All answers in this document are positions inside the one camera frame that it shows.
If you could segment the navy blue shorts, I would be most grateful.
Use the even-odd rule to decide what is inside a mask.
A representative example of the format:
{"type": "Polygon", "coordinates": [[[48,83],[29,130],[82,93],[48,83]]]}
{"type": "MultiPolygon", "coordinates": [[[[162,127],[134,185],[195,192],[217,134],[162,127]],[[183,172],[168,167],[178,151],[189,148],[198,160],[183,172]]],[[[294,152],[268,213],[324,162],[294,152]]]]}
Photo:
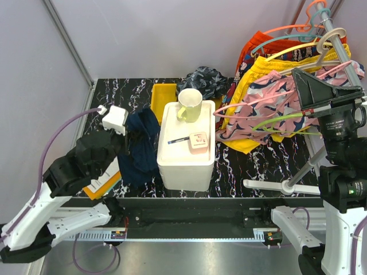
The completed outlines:
{"type": "Polygon", "coordinates": [[[160,125],[150,108],[128,115],[127,150],[118,155],[119,171],[125,184],[138,188],[159,174],[154,142],[160,125]]]}

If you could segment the dark leaf-pattern shorts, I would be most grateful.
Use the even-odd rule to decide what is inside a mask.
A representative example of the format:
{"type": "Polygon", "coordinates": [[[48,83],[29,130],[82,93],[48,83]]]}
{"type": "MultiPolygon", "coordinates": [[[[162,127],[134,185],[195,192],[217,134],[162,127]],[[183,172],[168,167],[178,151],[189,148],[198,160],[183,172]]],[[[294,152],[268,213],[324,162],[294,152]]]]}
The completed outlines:
{"type": "Polygon", "coordinates": [[[176,95],[178,96],[184,89],[192,88],[198,90],[204,100],[219,99],[226,95],[229,86],[229,78],[223,76],[218,70],[199,66],[177,83],[176,95]]]}

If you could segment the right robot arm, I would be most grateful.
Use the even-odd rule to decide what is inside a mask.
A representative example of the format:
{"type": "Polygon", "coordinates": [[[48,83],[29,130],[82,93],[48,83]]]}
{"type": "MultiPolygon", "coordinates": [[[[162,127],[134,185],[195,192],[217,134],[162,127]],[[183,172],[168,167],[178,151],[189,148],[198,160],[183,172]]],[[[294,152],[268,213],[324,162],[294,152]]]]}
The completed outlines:
{"type": "Polygon", "coordinates": [[[302,274],[365,274],[366,138],[357,133],[366,124],[364,91],[328,84],[298,68],[292,77],[302,112],[318,120],[330,162],[318,178],[326,240],[310,234],[288,206],[269,207],[260,220],[286,235],[302,274]]]}

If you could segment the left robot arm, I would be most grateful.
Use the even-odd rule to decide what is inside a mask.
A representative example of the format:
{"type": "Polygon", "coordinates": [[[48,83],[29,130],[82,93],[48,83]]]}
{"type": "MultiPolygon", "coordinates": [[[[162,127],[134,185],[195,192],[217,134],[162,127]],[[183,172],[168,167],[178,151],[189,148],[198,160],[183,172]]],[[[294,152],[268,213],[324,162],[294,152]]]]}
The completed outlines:
{"type": "Polygon", "coordinates": [[[128,151],[128,138],[113,130],[96,131],[77,140],[65,156],[56,159],[41,177],[41,189],[11,222],[1,225],[1,260],[26,264],[48,254],[63,240],[99,226],[117,227],[127,219],[115,198],[104,197],[74,216],[51,217],[75,194],[102,176],[120,153],[128,151]]]}

